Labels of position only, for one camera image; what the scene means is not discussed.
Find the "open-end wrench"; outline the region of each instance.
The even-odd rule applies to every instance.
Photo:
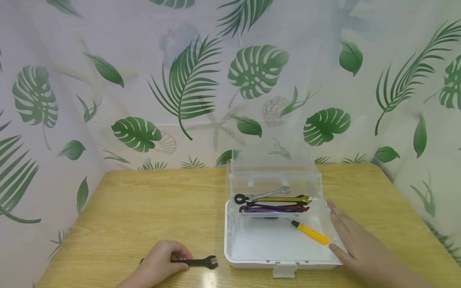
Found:
[[[271,205],[263,205],[263,204],[254,203],[254,202],[247,202],[247,206],[248,207],[273,208],[273,209],[279,209],[279,210],[282,210],[282,211],[285,211],[285,210],[300,210],[300,212],[306,212],[307,210],[309,210],[309,207],[304,207],[301,203],[296,203],[294,205],[271,206]]]
[[[209,269],[215,269],[218,266],[216,256],[210,255],[205,259],[190,259],[190,260],[171,260],[172,263],[186,263],[189,266],[205,266]]]
[[[254,200],[253,202],[294,202],[300,204],[309,204],[312,200],[309,200],[309,196],[299,195],[297,197],[264,197]]]
[[[245,213],[252,213],[252,212],[268,212],[268,213],[289,213],[289,212],[302,212],[299,209],[285,209],[285,210],[280,210],[276,208],[266,208],[266,207],[250,207],[250,206],[242,206],[239,209],[239,212],[245,212]]]
[[[234,197],[234,201],[237,204],[245,204],[245,202],[247,202],[247,201],[248,202],[253,202],[256,199],[264,198],[264,197],[267,197],[267,196],[280,194],[280,193],[289,194],[289,193],[291,193],[291,191],[290,191],[290,188],[288,186],[282,186],[277,190],[269,191],[269,192],[266,192],[266,193],[263,193],[263,194],[258,194],[258,195],[245,196],[243,194],[237,194]]]

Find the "silver wrench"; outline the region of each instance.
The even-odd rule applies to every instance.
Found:
[[[290,191],[290,188],[289,188],[288,186],[282,186],[282,187],[280,187],[280,188],[277,189],[277,190],[269,191],[269,192],[266,192],[266,193],[263,193],[263,194],[258,194],[258,195],[248,195],[248,196],[245,196],[245,195],[243,195],[243,194],[237,194],[237,195],[235,195],[235,197],[234,197],[234,201],[235,201],[235,203],[237,203],[237,204],[245,204],[247,201],[248,201],[248,202],[253,202],[253,201],[255,201],[256,199],[264,198],[264,197],[267,197],[267,196],[271,196],[271,195],[275,195],[275,194],[280,194],[280,193],[289,194],[289,193],[291,193],[291,191]]]

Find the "table top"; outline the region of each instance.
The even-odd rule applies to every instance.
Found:
[[[319,165],[324,196],[437,287],[459,287],[461,270],[383,172],[373,164]],[[215,270],[191,268],[158,287],[362,287],[344,266],[299,270],[232,268],[224,257],[224,168],[111,171],[75,222],[37,288],[115,287],[159,240],[184,243]]]

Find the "plastic compartment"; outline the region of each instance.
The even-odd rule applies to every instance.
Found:
[[[269,154],[265,146],[246,147],[244,151],[233,151],[232,159],[227,163],[228,193],[231,213],[239,213],[243,217],[273,217],[274,213],[239,212],[241,206],[234,197],[237,194],[258,195],[268,191],[288,186],[290,194],[277,194],[271,197],[308,196],[312,209],[317,200],[323,200],[322,174],[317,169],[309,151],[306,148],[293,149],[290,158],[278,154]],[[289,205],[283,202],[259,202],[263,205]],[[286,216],[299,217],[307,212],[284,212]]]
[[[327,236],[344,249],[330,219],[322,191],[322,175],[306,149],[296,148],[290,159],[267,154],[264,147],[235,151],[227,163],[229,201],[225,206],[224,253],[236,268],[273,269],[276,278],[293,278],[297,269],[332,269],[341,262],[323,245],[291,225],[296,220]],[[301,213],[241,213],[236,194],[260,194],[282,185],[291,194],[309,195],[310,209]],[[270,203],[270,205],[287,203]]]

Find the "hand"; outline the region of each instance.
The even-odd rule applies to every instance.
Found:
[[[331,221],[348,251],[335,244],[331,251],[345,266],[373,284],[392,288],[433,288],[420,275],[410,270],[380,240],[336,208],[331,200]]]
[[[117,288],[151,288],[168,276],[188,270],[185,263],[171,263],[171,260],[192,259],[187,248],[176,241],[159,241],[147,254],[137,269]]]

